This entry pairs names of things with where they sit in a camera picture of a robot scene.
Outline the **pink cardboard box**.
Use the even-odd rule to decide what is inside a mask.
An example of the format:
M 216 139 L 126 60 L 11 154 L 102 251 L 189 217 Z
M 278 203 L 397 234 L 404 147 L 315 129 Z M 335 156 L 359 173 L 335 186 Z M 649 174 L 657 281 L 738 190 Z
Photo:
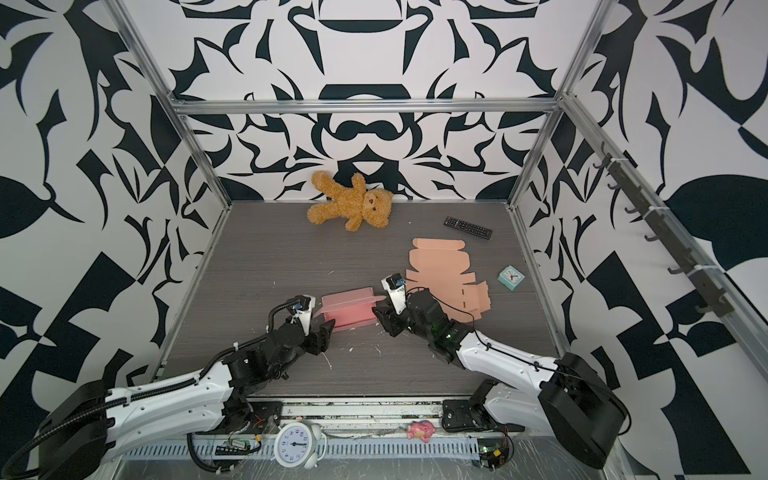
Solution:
M 335 331 L 375 325 L 377 317 L 373 308 L 385 299 L 383 295 L 375 295 L 371 287 L 326 295 L 321 298 L 321 308 L 314 316 L 333 321 Z

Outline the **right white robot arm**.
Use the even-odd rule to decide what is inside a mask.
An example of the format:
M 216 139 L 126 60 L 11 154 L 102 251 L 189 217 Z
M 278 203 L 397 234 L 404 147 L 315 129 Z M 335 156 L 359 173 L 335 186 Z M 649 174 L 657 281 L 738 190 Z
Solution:
M 607 463 L 630 414 L 582 357 L 539 356 L 505 345 L 473 322 L 449 318 L 427 289 L 394 291 L 372 311 L 390 336 L 409 332 L 424 339 L 437 359 L 490 377 L 481 407 L 496 423 L 549 433 L 594 469 Z

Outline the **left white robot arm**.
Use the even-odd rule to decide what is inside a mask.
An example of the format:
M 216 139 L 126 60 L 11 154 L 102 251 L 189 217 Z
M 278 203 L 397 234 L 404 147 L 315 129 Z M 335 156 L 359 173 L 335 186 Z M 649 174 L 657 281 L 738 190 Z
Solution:
M 145 385 L 80 386 L 2 467 L 4 479 L 84 479 L 103 463 L 176 435 L 236 433 L 255 416 L 249 397 L 329 345 L 333 321 L 315 319 L 312 296 L 274 307 L 266 332 L 215 355 L 202 369 Z

